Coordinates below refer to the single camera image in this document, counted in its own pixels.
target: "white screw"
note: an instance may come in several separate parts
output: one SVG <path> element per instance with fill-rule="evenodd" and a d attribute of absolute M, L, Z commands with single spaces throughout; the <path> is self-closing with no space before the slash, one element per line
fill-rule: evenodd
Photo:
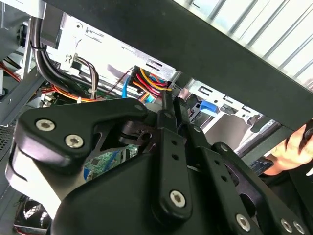
<path fill-rule="evenodd" d="M 288 233 L 292 233 L 292 226 L 285 219 L 281 219 L 280 222 Z"/>
<path fill-rule="evenodd" d="M 296 221 L 294 221 L 293 225 L 295 226 L 295 228 L 301 233 L 301 234 L 304 234 L 305 231 L 303 229 L 303 227 Z"/>
<path fill-rule="evenodd" d="M 54 130 L 55 125 L 48 119 L 41 119 L 36 122 L 36 127 L 41 131 L 52 131 Z"/>
<path fill-rule="evenodd" d="M 172 202 L 175 204 L 175 206 L 179 208 L 183 208 L 186 205 L 186 200 L 184 195 L 176 190 L 171 191 L 170 198 Z"/>
<path fill-rule="evenodd" d="M 65 143 L 70 148 L 80 148 L 83 146 L 84 140 L 78 135 L 68 135 L 65 138 Z"/>
<path fill-rule="evenodd" d="M 249 232 L 251 230 L 251 225 L 249 221 L 244 217 L 242 214 L 237 214 L 236 215 L 236 220 L 239 226 L 245 230 L 246 232 Z"/>

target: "screw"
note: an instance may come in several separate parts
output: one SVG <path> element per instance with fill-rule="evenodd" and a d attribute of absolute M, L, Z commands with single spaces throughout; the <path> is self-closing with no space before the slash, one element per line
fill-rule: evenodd
<path fill-rule="evenodd" d="M 170 193 L 170 198 L 175 206 L 183 208 L 186 205 L 186 200 L 183 194 L 179 191 L 173 190 Z"/>
<path fill-rule="evenodd" d="M 70 61 L 72 60 L 72 56 L 71 55 L 66 55 L 66 60 L 65 60 L 65 62 L 69 62 L 70 63 Z"/>
<path fill-rule="evenodd" d="M 68 135 L 65 138 L 65 143 L 70 148 L 80 148 L 83 146 L 84 140 L 78 135 Z"/>
<path fill-rule="evenodd" d="M 295 228 L 301 233 L 301 234 L 304 234 L 304 229 L 303 227 L 296 221 L 293 222 L 293 225 L 295 226 Z"/>
<path fill-rule="evenodd" d="M 292 227 L 285 219 L 281 219 L 280 222 L 288 233 L 292 233 Z"/>
<path fill-rule="evenodd" d="M 166 115 L 168 118 L 172 118 L 172 115 L 170 115 L 169 113 L 165 113 L 165 115 Z"/>
<path fill-rule="evenodd" d="M 228 149 L 225 145 L 221 144 L 221 149 L 224 150 L 225 152 L 228 152 Z"/>
<path fill-rule="evenodd" d="M 236 215 L 236 220 L 239 226 L 245 230 L 246 232 L 249 232 L 251 230 L 251 225 L 249 221 L 242 215 L 242 214 L 237 214 Z"/>
<path fill-rule="evenodd" d="M 82 23 L 77 22 L 76 28 L 82 28 L 82 27 L 83 27 Z"/>
<path fill-rule="evenodd" d="M 197 127 L 197 126 L 194 126 L 194 129 L 195 129 L 196 132 L 199 132 L 199 133 L 201 132 L 201 129 L 199 127 Z"/>
<path fill-rule="evenodd" d="M 52 131 L 54 130 L 55 125 L 48 119 L 41 119 L 36 122 L 36 127 L 41 131 Z"/>
<path fill-rule="evenodd" d="M 139 105 L 139 104 L 136 104 L 136 105 L 135 105 L 135 108 L 137 108 L 137 109 L 139 109 L 139 110 L 143 110 L 143 108 L 142 108 L 141 105 Z"/>

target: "vent grille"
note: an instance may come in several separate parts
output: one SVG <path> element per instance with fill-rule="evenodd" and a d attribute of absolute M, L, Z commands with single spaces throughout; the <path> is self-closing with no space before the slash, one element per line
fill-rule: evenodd
<path fill-rule="evenodd" d="M 7 152 L 9 149 L 16 121 L 13 121 L 8 127 L 0 126 L 0 158 Z"/>

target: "finger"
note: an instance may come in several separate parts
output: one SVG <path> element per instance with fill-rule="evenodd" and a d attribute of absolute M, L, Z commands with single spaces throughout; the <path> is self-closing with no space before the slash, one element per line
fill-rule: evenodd
<path fill-rule="evenodd" d="M 276 147 L 271 150 L 271 154 L 275 157 L 280 157 L 283 153 L 286 152 L 286 140 L 280 142 Z"/>
<path fill-rule="evenodd" d="M 302 164 L 306 164 L 309 163 L 312 160 L 312 158 L 313 158 L 313 136 L 311 136 L 310 140 L 301 150 L 299 161 L 301 161 Z"/>
<path fill-rule="evenodd" d="M 305 132 L 306 125 L 302 126 L 299 130 L 294 132 L 287 143 L 286 151 L 288 156 L 295 157 L 299 155 L 299 147 Z"/>
<path fill-rule="evenodd" d="M 313 167 L 308 173 L 306 173 L 306 176 L 311 176 L 311 175 L 313 175 Z"/>

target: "hand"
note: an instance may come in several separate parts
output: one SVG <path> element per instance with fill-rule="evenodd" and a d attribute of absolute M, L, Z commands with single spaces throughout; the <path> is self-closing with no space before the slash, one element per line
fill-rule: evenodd
<path fill-rule="evenodd" d="M 305 128 L 306 125 L 294 132 L 289 140 L 282 141 L 271 150 L 268 159 L 272 160 L 274 165 L 264 172 L 266 175 L 277 175 L 283 170 L 295 169 L 312 160 L 313 136 L 303 148 L 300 148 Z"/>

